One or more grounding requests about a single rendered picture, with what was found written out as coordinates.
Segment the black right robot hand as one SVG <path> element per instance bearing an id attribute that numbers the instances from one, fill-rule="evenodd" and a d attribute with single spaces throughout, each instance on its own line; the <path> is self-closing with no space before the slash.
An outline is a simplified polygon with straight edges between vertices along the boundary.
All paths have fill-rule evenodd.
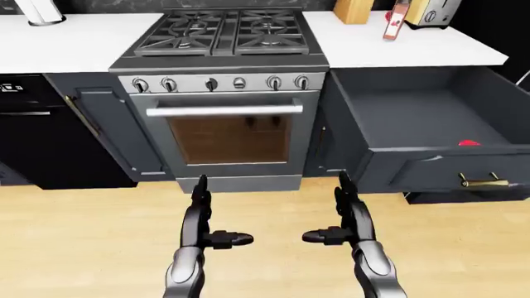
<path id="1" fill-rule="evenodd" d="M 339 183 L 334 190 L 335 209 L 340 216 L 340 226 L 311 230 L 303 233 L 305 243 L 342 245 L 349 243 L 354 248 L 363 241 L 376 240 L 373 220 L 367 205 L 359 198 L 358 189 L 348 173 L 339 173 Z"/>

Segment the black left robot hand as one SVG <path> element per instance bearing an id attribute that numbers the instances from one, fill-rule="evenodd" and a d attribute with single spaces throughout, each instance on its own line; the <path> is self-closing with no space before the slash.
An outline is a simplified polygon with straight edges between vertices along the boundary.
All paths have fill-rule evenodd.
<path id="1" fill-rule="evenodd" d="M 208 190 L 207 175 L 201 175 L 191 195 L 191 205 L 185 211 L 181 226 L 180 247 L 205 250 L 228 250 L 233 246 L 253 243 L 253 236 L 247 233 L 210 231 L 212 195 Z"/>

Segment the dark grey open drawer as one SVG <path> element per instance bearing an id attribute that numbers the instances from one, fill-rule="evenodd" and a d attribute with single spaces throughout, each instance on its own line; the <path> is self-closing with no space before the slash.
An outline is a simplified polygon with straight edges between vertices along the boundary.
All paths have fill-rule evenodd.
<path id="1" fill-rule="evenodd" d="M 530 190 L 529 91 L 483 66 L 331 72 L 338 141 L 360 193 Z M 458 173 L 490 172 L 509 186 L 460 185 Z"/>

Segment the narrow dark grey cabinet door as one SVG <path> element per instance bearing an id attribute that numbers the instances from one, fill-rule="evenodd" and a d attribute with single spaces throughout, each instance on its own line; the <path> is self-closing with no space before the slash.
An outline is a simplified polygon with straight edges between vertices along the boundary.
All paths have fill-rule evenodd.
<path id="1" fill-rule="evenodd" d="M 342 96 L 333 73 L 325 76 L 323 89 L 317 105 L 316 118 L 303 169 L 305 178 L 337 176 L 346 168 L 344 154 L 338 141 L 336 108 Z"/>

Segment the stainless steel gas stove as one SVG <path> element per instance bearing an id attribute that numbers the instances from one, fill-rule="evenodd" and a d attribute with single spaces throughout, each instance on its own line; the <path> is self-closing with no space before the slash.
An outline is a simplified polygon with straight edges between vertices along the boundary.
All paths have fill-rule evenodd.
<path id="1" fill-rule="evenodd" d="M 110 66 L 147 138 L 185 193 L 201 175 L 217 193 L 299 190 L 320 92 L 329 71 L 299 7 L 170 8 Z M 305 75 L 309 89 L 294 80 Z M 279 91 L 267 86 L 282 79 Z M 245 89 L 235 89 L 241 77 Z M 173 79 L 168 93 L 161 81 Z M 207 79 L 216 79 L 210 92 Z M 132 85 L 143 79 L 140 94 Z M 303 113 L 161 117 L 148 108 L 288 104 Z"/>

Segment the black dishwasher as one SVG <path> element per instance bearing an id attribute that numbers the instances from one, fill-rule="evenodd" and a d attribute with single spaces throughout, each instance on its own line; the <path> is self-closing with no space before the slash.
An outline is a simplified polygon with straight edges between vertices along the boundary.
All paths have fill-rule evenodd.
<path id="1" fill-rule="evenodd" d="M 0 162 L 43 190 L 137 185 L 40 74 L 0 74 Z"/>

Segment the pink labelled bottle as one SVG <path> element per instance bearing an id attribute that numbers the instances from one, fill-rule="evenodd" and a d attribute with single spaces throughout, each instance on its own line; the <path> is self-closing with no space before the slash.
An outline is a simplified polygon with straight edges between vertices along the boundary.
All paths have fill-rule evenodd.
<path id="1" fill-rule="evenodd" d="M 412 0 L 397 0 L 391 12 L 388 12 L 388 24 L 383 34 L 383 39 L 394 41 L 405 21 Z"/>

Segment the wooden knife block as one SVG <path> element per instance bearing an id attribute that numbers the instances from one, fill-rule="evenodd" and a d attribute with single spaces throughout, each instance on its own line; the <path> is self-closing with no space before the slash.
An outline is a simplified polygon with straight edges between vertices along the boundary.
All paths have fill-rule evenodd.
<path id="1" fill-rule="evenodd" d="M 373 0 L 337 0 L 333 12 L 344 24 L 365 24 Z"/>

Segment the silver toaster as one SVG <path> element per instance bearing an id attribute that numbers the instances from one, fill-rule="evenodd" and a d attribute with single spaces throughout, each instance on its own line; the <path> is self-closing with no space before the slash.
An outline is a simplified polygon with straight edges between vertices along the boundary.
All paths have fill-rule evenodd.
<path id="1" fill-rule="evenodd" d="M 462 0 L 411 0 L 405 23 L 413 30 L 446 29 Z"/>

